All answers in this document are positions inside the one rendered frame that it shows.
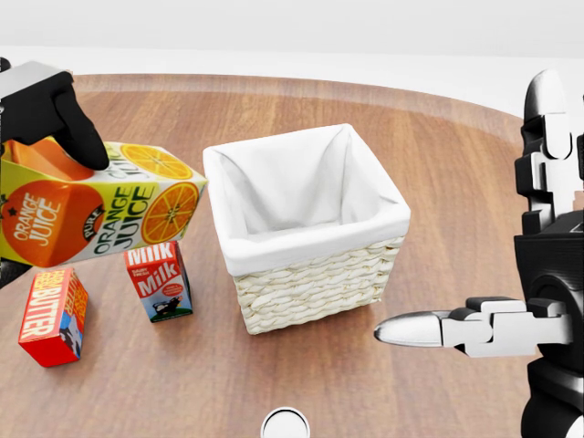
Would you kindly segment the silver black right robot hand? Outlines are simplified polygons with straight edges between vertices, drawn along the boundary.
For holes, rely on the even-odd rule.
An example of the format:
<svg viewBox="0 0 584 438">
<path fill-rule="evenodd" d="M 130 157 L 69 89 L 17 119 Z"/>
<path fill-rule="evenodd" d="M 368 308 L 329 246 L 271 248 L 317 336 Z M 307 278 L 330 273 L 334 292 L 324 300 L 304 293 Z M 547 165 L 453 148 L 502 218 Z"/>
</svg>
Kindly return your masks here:
<svg viewBox="0 0 584 438">
<path fill-rule="evenodd" d="M 515 238 L 524 297 L 472 297 L 455 310 L 413 312 L 374 329 L 377 340 L 420 348 L 456 348 L 469 357 L 532 355 L 581 367 L 584 211 L 583 140 L 569 131 L 558 73 L 544 70 L 526 94 L 523 154 L 515 162 L 516 190 L 528 200 Z"/>
</svg>

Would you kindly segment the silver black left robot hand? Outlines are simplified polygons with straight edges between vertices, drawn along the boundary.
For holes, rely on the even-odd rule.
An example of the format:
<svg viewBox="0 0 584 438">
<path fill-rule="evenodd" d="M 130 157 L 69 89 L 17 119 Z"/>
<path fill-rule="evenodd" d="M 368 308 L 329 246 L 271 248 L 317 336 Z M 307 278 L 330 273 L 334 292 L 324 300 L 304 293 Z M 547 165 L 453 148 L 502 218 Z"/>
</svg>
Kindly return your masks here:
<svg viewBox="0 0 584 438">
<path fill-rule="evenodd" d="M 104 143 L 78 104 L 72 75 L 36 61 L 12 67 L 0 57 L 0 153 L 7 141 L 31 146 L 51 136 L 78 164 L 102 171 Z"/>
</svg>

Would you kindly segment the orange juice carton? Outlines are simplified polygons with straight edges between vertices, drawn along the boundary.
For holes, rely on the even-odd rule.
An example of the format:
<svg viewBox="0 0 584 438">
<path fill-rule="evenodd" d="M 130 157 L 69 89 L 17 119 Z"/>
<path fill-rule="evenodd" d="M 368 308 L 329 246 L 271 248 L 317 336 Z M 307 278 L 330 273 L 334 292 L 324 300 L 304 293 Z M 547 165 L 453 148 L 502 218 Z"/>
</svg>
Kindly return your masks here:
<svg viewBox="0 0 584 438">
<path fill-rule="evenodd" d="M 5 144 L 0 256 L 52 267 L 183 237 L 206 179 L 161 147 L 105 148 L 92 171 L 51 137 Z"/>
</svg>

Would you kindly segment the white-lined wicker basket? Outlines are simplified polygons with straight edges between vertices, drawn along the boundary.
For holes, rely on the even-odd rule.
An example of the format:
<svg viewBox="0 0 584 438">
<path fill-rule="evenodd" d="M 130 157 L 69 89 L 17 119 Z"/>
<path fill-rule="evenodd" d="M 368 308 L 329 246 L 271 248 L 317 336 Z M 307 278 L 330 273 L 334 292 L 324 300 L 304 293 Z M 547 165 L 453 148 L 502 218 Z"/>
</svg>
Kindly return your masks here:
<svg viewBox="0 0 584 438">
<path fill-rule="evenodd" d="M 249 333 L 381 298 L 411 211 L 350 125 L 209 147 L 203 167 Z"/>
</svg>

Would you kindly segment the red white milk carton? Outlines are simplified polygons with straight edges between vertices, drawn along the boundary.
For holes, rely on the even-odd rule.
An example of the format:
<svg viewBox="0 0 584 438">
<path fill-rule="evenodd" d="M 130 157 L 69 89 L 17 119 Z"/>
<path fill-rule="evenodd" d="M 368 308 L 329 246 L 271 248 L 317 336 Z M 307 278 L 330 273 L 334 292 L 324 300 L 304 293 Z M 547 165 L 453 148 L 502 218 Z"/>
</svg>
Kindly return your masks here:
<svg viewBox="0 0 584 438">
<path fill-rule="evenodd" d="M 193 313 L 191 289 L 176 241 L 124 253 L 130 279 L 152 323 Z"/>
</svg>

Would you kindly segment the red butter box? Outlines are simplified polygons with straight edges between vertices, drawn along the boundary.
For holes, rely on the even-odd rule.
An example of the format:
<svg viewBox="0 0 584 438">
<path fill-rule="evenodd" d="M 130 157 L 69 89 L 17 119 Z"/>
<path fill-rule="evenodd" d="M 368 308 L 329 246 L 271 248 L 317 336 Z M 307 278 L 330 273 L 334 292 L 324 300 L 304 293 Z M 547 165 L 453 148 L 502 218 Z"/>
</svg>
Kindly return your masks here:
<svg viewBox="0 0 584 438">
<path fill-rule="evenodd" d="M 36 274 L 19 345 L 43 367 L 79 360 L 88 300 L 73 268 Z"/>
</svg>

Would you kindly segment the small round silver disc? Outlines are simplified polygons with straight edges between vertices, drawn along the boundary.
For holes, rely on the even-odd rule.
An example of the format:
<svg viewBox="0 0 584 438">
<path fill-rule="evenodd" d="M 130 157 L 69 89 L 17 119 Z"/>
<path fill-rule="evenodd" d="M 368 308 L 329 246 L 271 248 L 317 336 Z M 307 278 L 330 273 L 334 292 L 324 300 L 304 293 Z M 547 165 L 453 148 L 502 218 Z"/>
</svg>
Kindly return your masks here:
<svg viewBox="0 0 584 438">
<path fill-rule="evenodd" d="M 295 408 L 276 408 L 265 417 L 260 438 L 310 438 L 308 419 Z"/>
</svg>

